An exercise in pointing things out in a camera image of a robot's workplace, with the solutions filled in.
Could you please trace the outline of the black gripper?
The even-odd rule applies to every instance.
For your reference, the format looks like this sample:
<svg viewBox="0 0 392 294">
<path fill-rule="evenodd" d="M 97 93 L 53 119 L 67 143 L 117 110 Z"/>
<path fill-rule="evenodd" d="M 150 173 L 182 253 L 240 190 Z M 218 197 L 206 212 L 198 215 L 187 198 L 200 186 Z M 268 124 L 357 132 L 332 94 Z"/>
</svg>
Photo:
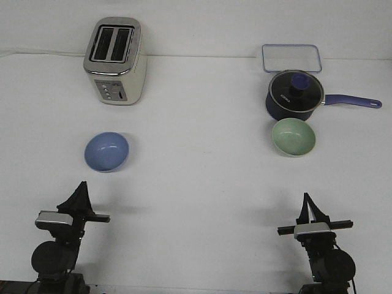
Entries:
<svg viewBox="0 0 392 294">
<path fill-rule="evenodd" d="M 82 181 L 73 194 L 63 203 L 57 206 L 58 213 L 72 218 L 70 225 L 61 225 L 56 240 L 59 242 L 76 242 L 81 240 L 85 234 L 87 222 L 109 223 L 110 216 L 96 214 L 92 208 L 88 194 L 88 185 Z"/>
<path fill-rule="evenodd" d="M 311 223 L 309 223 L 308 207 L 314 218 Z M 324 214 L 311 199 L 311 196 L 305 192 L 300 215 L 296 219 L 296 225 L 278 227 L 277 233 L 279 236 L 293 235 L 301 243 L 317 240 L 329 245 L 335 245 L 336 234 L 334 230 L 352 228 L 353 225 L 354 222 L 352 220 L 331 222 L 329 215 Z"/>
</svg>

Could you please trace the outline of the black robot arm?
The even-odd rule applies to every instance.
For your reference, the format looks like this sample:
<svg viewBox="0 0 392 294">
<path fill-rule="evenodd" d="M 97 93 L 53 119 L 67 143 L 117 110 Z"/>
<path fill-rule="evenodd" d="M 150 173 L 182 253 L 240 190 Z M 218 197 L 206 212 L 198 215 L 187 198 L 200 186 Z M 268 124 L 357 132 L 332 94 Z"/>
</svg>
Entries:
<svg viewBox="0 0 392 294">
<path fill-rule="evenodd" d="M 336 242 L 335 230 L 352 228 L 353 221 L 331 221 L 305 192 L 296 224 L 277 228 L 280 236 L 293 235 L 307 252 L 313 283 L 304 284 L 299 293 L 348 293 L 356 291 L 353 258 Z"/>
<path fill-rule="evenodd" d="M 74 272 L 85 224 L 109 221 L 109 215 L 94 212 L 86 181 L 56 211 L 40 211 L 35 226 L 48 231 L 54 240 L 41 243 L 32 253 L 31 265 L 38 273 L 37 292 L 89 293 L 90 286 L 85 284 L 83 275 Z"/>
</svg>

